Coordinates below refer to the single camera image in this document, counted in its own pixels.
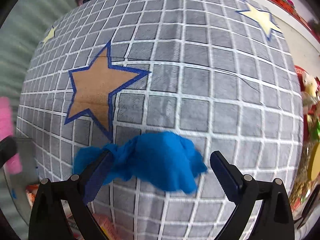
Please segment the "pink foam sponge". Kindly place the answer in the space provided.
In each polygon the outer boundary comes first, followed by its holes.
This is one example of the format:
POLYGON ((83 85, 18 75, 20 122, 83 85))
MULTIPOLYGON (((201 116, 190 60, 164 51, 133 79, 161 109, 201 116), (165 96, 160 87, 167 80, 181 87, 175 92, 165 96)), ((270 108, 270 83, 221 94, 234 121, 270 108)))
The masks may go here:
MULTIPOLYGON (((10 101, 7 97, 1 97, 1 140, 8 136, 14 138, 14 126, 12 123, 12 110, 10 101)), ((20 155, 17 152, 15 156, 9 159, 4 166, 10 174, 19 174, 22 172, 20 155)))

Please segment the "blue mesh cloth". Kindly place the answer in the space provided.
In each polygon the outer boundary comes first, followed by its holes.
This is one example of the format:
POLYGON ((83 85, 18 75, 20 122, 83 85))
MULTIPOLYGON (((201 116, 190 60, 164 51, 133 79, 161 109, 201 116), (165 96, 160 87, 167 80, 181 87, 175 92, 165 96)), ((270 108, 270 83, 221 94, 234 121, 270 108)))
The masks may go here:
POLYGON ((203 157, 193 142, 173 132, 144 133, 124 145, 81 148, 75 157, 73 172, 80 174, 104 152, 114 157, 104 184, 114 179, 128 181, 137 177, 165 192, 191 194, 197 189, 195 179, 207 171, 203 157))

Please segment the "red yellow paper box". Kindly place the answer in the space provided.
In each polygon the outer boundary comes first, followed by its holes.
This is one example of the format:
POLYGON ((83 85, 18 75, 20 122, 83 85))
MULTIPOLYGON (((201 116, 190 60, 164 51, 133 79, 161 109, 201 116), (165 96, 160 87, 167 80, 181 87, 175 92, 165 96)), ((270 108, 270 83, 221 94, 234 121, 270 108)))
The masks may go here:
MULTIPOLYGON (((39 184, 28 185, 25 189, 27 199, 29 202, 30 207, 33 207, 33 203, 35 201, 36 193, 39 188, 39 184)), ((66 200, 61 201, 67 221, 69 226, 71 227, 73 236, 76 239, 84 239, 78 229, 78 226, 73 219, 72 212, 66 200)), ((93 217, 95 218, 96 222, 99 224, 100 228, 103 230, 104 234, 108 237, 108 239, 116 240, 120 239, 118 236, 113 224, 105 215, 100 215, 97 213, 93 213, 93 217)))

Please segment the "red round mat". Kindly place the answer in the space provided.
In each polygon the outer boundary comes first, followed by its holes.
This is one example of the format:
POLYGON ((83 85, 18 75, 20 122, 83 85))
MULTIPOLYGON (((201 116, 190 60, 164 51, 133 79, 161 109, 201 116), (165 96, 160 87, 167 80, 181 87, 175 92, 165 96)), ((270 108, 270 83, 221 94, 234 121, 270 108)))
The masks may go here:
POLYGON ((295 66, 303 103, 303 147, 295 183, 289 197, 294 217, 307 206, 319 185, 319 78, 295 66))

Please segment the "green curtain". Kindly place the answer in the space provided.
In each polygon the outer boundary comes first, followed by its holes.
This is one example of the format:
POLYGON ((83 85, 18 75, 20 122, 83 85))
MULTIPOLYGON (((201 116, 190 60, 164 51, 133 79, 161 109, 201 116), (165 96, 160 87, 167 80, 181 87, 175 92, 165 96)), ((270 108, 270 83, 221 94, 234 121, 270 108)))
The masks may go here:
POLYGON ((14 135, 23 167, 16 175, 1 168, 1 211, 21 239, 28 237, 31 215, 25 188, 38 181, 35 145, 17 130, 22 86, 31 58, 46 30, 75 6, 74 0, 1 0, 1 96, 10 100, 14 135))

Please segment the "grey grid star rug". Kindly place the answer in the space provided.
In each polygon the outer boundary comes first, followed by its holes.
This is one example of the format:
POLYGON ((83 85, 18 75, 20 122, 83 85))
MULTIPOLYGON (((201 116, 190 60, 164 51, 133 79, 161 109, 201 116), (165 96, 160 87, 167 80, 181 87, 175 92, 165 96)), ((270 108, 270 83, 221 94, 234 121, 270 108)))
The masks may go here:
POLYGON ((49 29, 25 78, 17 133, 40 178, 65 180, 84 146, 172 131, 290 191, 300 85, 284 36, 252 0, 84 0, 49 29))

